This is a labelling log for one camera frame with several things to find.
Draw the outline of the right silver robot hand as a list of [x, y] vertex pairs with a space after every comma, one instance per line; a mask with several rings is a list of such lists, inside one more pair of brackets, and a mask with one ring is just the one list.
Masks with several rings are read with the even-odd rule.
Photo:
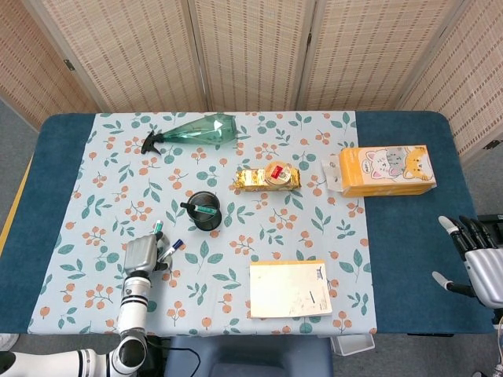
[[463, 262], [469, 285], [447, 279], [433, 271], [432, 278], [444, 290], [476, 298], [485, 307], [502, 309], [502, 249], [479, 220], [460, 216], [458, 220], [438, 217]]

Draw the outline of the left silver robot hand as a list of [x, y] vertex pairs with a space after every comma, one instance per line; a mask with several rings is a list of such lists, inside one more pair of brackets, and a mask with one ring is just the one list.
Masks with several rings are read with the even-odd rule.
[[170, 246], [163, 232], [150, 233], [127, 244], [123, 267], [127, 276], [148, 278], [155, 271], [172, 266], [172, 257], [163, 256]]

